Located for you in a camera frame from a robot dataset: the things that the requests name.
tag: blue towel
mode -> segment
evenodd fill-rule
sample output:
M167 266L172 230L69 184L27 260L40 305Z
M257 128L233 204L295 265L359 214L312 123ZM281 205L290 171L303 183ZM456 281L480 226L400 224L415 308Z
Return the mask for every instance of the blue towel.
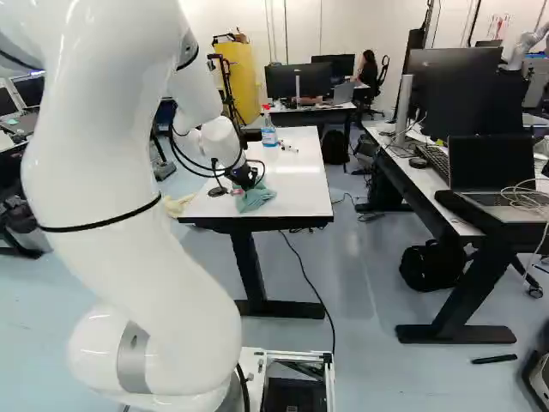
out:
M234 189L240 189L240 186L233 184ZM249 189L244 195L236 196L237 210L239 213L251 212L261 208L270 199L276 197L276 191L267 189L263 182L256 185L255 188Z

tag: keyboard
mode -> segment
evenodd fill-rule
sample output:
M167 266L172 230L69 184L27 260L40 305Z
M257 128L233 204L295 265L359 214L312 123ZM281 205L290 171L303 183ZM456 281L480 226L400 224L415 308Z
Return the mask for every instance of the keyboard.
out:
M429 162L435 172L449 185L449 157L437 146L416 147L416 152Z
M481 204L482 206L510 206L511 201L503 196L500 193L465 193L465 196L474 200L476 203ZM523 200L520 194L517 193L517 200ZM512 193L506 194L507 197L513 198ZM549 198L541 196L536 193L528 193L528 198L533 199L535 202L540 205L547 206L549 205Z

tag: woman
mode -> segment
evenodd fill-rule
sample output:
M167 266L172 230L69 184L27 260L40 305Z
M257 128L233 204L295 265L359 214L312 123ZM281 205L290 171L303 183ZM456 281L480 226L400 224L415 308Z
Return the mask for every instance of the woman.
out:
M372 50L362 53L358 80L375 90L377 88L377 62Z

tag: computer mouse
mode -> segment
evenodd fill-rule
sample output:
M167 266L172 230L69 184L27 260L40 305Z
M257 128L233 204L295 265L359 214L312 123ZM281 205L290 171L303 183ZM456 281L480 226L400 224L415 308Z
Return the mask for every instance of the computer mouse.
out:
M427 161L420 157L413 157L408 161L411 167L414 169L425 169L427 167Z

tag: yellow panel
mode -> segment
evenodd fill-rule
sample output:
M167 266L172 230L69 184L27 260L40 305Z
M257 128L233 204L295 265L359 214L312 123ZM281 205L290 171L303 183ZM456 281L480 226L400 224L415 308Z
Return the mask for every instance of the yellow panel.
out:
M238 112L249 124L259 116L260 111L251 45L231 41L219 43L214 49L231 62L232 97Z

